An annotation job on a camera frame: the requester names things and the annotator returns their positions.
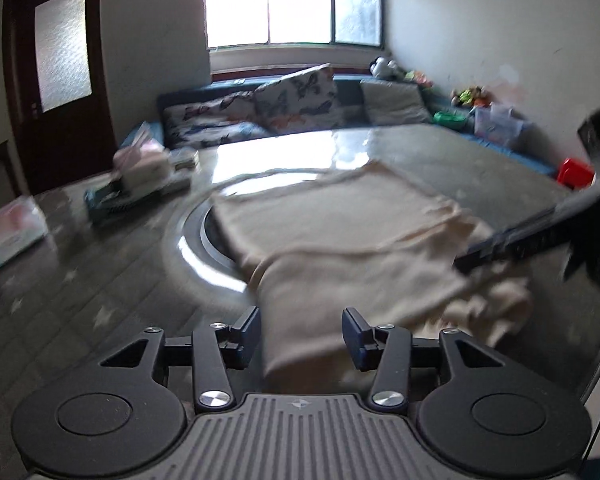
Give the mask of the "colourful plush toys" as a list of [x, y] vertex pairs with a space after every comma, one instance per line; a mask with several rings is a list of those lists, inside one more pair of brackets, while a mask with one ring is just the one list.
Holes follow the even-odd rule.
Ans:
[[456, 107], [489, 107], [492, 103], [491, 95], [482, 87], [468, 87], [462, 91], [454, 90], [451, 94], [451, 104]]

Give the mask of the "tissue box pink white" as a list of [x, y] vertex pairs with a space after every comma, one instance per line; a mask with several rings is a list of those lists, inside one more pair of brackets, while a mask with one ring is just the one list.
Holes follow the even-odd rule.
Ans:
[[131, 141], [114, 153], [114, 173], [125, 192], [158, 185], [173, 174], [170, 152], [154, 133], [149, 122], [142, 122]]

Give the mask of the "clear plastic storage box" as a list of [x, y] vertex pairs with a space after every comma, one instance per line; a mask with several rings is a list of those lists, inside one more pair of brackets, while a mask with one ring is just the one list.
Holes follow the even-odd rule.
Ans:
[[475, 109], [474, 135], [490, 143], [516, 150], [526, 128], [523, 120], [503, 114], [494, 114], [490, 108]]

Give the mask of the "window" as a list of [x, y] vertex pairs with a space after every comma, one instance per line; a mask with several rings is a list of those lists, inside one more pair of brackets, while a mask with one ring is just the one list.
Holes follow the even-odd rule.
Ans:
[[204, 0], [211, 49], [382, 44], [382, 0]]

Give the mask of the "butterfly pillow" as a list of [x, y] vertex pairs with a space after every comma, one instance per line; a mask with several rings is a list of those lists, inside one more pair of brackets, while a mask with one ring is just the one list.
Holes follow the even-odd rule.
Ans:
[[274, 133], [332, 130], [346, 123], [329, 64], [261, 84], [253, 99], [262, 125]]
[[271, 135], [260, 124], [251, 91], [234, 92], [206, 102], [172, 105], [164, 110], [163, 119], [163, 141], [169, 150], [203, 150]]

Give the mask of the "butterfly pillow left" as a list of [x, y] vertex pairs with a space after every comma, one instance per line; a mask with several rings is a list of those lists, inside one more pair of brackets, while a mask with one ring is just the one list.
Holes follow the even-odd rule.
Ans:
[[251, 91], [234, 92], [206, 102], [172, 105], [164, 110], [163, 119], [163, 141], [169, 150], [203, 150], [271, 135], [260, 124]]

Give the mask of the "round black induction cooktop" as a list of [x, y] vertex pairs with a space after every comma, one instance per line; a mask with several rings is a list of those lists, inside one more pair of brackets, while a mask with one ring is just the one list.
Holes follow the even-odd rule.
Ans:
[[238, 278], [240, 271], [234, 260], [232, 250], [225, 240], [219, 221], [215, 218], [212, 203], [210, 200], [205, 200], [199, 209], [198, 238], [202, 252], [207, 256], [208, 263], [215, 270], [233, 278]]

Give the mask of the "red plastic stool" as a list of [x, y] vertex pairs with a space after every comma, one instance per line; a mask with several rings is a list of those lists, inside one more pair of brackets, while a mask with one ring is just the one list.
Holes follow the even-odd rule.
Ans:
[[595, 172], [586, 162], [566, 158], [558, 169], [556, 181], [570, 190], [587, 188], [594, 180]]

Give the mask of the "dark wooden door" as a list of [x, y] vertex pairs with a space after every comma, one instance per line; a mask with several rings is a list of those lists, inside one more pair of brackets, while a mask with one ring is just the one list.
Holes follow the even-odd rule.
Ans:
[[117, 149], [100, 39], [100, 0], [4, 0], [12, 132], [33, 194], [106, 172]]

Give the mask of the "grey cushion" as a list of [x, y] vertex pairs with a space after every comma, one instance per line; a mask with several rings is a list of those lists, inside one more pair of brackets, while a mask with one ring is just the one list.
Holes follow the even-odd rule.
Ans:
[[360, 83], [365, 111], [374, 126], [430, 124], [431, 115], [417, 84], [378, 79]]

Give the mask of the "soft tissue pack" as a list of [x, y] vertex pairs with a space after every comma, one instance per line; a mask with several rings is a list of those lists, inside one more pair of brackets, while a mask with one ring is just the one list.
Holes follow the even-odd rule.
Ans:
[[48, 234], [46, 218], [32, 196], [0, 209], [0, 269]]

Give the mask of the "blue sofa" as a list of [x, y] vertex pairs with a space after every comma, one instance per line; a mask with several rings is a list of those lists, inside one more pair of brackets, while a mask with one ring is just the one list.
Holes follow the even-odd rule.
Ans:
[[554, 178], [557, 169], [524, 154], [528, 122], [450, 107], [419, 84], [389, 84], [360, 75], [334, 75], [327, 66], [285, 77], [212, 82], [158, 96], [151, 135], [169, 150], [215, 148], [284, 134], [433, 124]]

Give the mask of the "green bowl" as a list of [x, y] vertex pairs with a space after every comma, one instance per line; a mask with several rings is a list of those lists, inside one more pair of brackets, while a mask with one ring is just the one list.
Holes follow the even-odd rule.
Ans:
[[443, 110], [439, 110], [434, 113], [432, 119], [436, 125], [455, 131], [462, 131], [467, 125], [467, 116], [455, 112], [444, 112]]

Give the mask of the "cream sweatshirt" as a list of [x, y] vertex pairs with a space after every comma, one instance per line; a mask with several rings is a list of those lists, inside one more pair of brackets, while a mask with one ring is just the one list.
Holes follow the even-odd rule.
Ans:
[[489, 346], [532, 311], [527, 278], [509, 264], [455, 269], [457, 255], [490, 236], [486, 222], [380, 162], [215, 194], [212, 212], [261, 310], [264, 376], [279, 390], [354, 381], [347, 308], [417, 337], [458, 328]]

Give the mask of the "panda plush toy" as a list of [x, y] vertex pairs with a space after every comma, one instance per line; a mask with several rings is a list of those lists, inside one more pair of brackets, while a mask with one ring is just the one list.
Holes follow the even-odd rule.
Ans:
[[378, 58], [370, 64], [370, 73], [377, 79], [398, 81], [404, 79], [406, 71], [392, 58], [378, 56]]

